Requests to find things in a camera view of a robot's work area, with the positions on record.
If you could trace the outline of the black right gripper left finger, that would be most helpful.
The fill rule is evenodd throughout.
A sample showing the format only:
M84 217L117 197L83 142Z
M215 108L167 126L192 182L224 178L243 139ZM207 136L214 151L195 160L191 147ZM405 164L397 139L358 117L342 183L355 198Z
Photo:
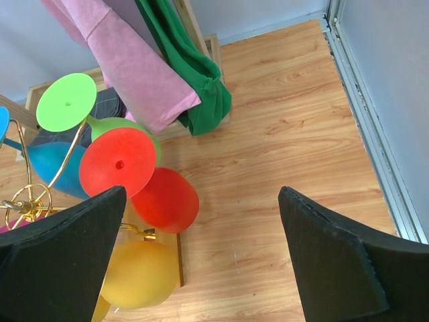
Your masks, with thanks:
M126 200L115 186L2 233L1 320L90 321Z

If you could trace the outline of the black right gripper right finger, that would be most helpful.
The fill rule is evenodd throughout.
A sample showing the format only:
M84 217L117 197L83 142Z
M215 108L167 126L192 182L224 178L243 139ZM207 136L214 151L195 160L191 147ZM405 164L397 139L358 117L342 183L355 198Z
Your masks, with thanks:
M278 195L307 321L427 321L428 246L373 229L291 187Z

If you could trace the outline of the magenta wine glass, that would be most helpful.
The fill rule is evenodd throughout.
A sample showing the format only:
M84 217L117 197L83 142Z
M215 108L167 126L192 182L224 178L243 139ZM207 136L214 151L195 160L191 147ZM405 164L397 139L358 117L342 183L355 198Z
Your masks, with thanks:
M9 226L7 226L6 224L1 226L0 228L0 233L5 233L7 231L12 230L13 228L20 228L20 227L24 227L26 225L29 225L30 223L34 223L33 221L29 221L27 219L22 219L18 224L17 222L19 221L19 219L14 219L12 221L9 222Z

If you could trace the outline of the blue wine glass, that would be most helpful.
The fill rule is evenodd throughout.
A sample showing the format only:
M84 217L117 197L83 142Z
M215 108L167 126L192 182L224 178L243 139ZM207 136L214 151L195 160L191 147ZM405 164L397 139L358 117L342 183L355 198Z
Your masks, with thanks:
M17 141L6 138L6 133L11 121L11 115L7 108L1 106L1 144L6 144L22 152L22 145ZM27 155L30 164L36 174L46 183L49 184L62 165L66 153L71 143L69 142L48 142L37 146L28 146ZM79 179L80 162L86 148L77 144L74 151L59 179L53 187L63 193L72 195L79 199L88 199L89 196L82 188Z

